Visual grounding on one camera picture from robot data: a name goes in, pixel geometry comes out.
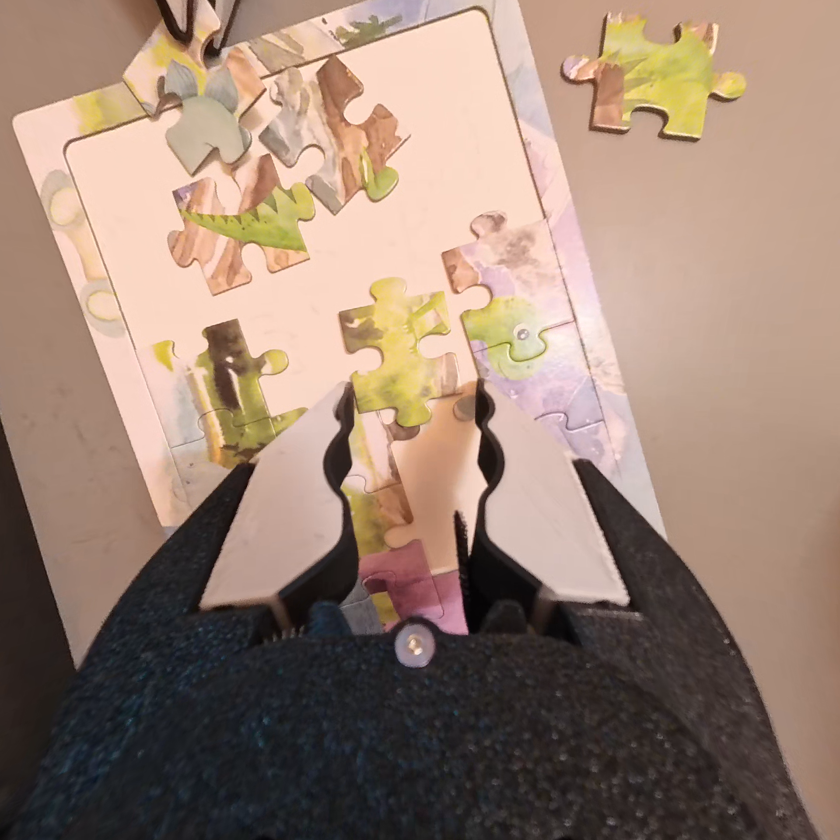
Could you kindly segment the green and brown puzzle piece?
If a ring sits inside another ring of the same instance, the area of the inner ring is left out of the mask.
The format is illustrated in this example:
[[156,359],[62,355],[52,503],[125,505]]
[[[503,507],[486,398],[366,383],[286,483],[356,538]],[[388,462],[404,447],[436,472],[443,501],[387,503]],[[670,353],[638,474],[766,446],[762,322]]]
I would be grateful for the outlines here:
[[301,182],[285,187],[269,153],[237,168],[234,180],[240,195],[235,213],[224,211],[211,177],[172,193],[182,229],[167,236],[171,257],[181,268],[198,264],[214,297],[251,282],[243,259],[247,245],[262,251],[271,274],[309,260],[299,228],[316,213],[308,187]]

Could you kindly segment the dinosaur puzzle tray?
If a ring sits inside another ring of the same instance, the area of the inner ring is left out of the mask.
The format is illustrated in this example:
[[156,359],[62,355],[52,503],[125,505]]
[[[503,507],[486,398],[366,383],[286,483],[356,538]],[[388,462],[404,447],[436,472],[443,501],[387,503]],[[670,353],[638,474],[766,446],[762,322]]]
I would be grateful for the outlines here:
[[364,85],[362,106],[384,100],[407,140],[392,164],[394,193],[378,203],[354,197],[336,214],[314,197],[314,218],[301,222],[310,260],[270,273],[249,247],[251,280],[236,290],[213,295],[198,262],[179,267],[167,247],[170,231],[183,227],[176,187],[208,177],[226,209],[239,193],[220,161],[186,173],[164,138],[174,115],[144,115],[120,82],[13,120],[37,185],[63,172],[64,190],[80,198],[90,269],[70,223],[54,222],[56,241],[161,527],[183,521],[186,491],[139,352],[161,340],[197,350],[203,328],[238,319],[250,349],[274,340],[289,355],[289,371],[268,385],[268,405],[306,405],[350,373],[339,310],[372,302],[370,285],[383,277],[403,278],[412,293],[442,289],[441,254],[466,241],[479,212],[494,210],[513,224],[548,221],[610,428],[615,483],[665,533],[518,3],[361,3],[258,38],[251,51],[280,49],[287,58],[276,63],[297,62],[304,77],[330,55],[341,58]]

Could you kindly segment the teal plant puzzle piece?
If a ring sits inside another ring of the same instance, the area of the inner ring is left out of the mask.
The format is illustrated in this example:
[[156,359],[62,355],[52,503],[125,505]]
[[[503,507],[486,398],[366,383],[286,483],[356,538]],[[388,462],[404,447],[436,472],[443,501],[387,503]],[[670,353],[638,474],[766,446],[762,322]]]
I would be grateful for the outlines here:
[[165,138],[190,174],[214,151],[228,165],[245,154],[251,135],[240,120],[266,92],[259,63],[245,49],[209,48],[216,21],[209,9],[205,14],[196,2],[192,34],[171,34],[161,19],[122,76],[149,117],[181,107]]

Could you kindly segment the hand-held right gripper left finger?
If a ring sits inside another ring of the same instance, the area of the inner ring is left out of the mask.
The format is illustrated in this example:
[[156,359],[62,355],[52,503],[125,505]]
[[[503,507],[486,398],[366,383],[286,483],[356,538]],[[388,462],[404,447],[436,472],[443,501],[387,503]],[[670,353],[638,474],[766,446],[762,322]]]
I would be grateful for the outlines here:
[[340,604],[358,580],[359,551],[341,486],[350,472],[351,383],[334,386],[256,457],[200,601],[203,611]]

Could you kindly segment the green dinosaur head puzzle piece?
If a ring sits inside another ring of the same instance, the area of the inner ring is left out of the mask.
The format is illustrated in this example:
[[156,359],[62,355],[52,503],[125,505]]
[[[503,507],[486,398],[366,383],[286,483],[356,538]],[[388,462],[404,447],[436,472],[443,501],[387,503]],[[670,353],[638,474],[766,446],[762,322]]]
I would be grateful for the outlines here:
[[491,211],[475,217],[475,241],[442,254],[454,293],[484,287],[490,301],[461,313],[474,352],[502,351],[511,362],[526,363],[548,348],[547,333],[574,320],[550,226],[539,220],[510,227],[508,217]]

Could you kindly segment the blue purple puzzle piece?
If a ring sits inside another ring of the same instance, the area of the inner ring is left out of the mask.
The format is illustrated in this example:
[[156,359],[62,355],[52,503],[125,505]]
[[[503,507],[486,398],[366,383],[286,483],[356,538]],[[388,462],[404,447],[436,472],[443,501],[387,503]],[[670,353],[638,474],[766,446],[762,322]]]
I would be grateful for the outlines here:
[[564,414],[572,430],[602,422],[602,407],[574,322],[549,329],[543,339],[546,351],[524,362],[514,361],[506,344],[473,350],[479,377],[532,418]]

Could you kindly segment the grey desk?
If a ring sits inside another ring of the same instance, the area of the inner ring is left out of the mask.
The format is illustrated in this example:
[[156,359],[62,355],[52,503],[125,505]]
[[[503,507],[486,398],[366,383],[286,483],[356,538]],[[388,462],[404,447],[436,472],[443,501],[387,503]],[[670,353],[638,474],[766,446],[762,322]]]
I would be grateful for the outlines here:
[[[719,22],[748,79],[698,143],[589,131],[560,63],[609,2],[522,2],[668,536],[758,665],[838,663],[838,2],[629,2]],[[103,561],[80,652],[160,541],[12,118],[117,81],[153,2],[2,2],[3,422],[51,571]]]

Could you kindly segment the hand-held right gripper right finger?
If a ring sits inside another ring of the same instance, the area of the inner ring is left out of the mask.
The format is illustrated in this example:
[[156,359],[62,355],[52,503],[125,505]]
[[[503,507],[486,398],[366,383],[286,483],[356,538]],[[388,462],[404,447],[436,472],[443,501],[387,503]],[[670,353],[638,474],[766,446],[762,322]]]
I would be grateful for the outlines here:
[[571,451],[492,383],[476,387],[478,467],[486,481],[472,582],[490,602],[628,603],[627,588]]

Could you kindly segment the small green brown puzzle piece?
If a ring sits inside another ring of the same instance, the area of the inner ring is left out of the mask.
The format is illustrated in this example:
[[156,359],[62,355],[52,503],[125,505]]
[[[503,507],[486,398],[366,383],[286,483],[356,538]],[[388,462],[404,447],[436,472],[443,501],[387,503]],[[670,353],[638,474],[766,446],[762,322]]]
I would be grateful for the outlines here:
[[715,71],[718,24],[680,23],[673,42],[662,44],[648,39],[646,23],[639,15],[607,14],[601,54],[567,57],[563,77],[593,84],[593,130],[625,133],[633,113],[642,110],[664,118],[662,137],[697,141],[704,131],[708,100],[739,99],[747,80],[736,71]]

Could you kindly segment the green grass puzzle piece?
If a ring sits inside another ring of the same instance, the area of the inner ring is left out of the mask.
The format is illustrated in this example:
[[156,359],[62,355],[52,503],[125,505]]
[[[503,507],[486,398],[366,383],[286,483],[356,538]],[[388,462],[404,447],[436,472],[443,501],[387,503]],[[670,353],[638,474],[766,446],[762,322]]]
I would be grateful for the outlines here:
[[428,358],[418,349],[424,338],[450,331],[445,294],[439,290],[409,296],[398,277],[377,280],[370,294],[371,305],[339,313],[349,353],[377,349],[382,355],[375,370],[351,375],[359,412],[392,408],[400,426],[424,425],[432,416],[430,400],[459,392],[455,354]]

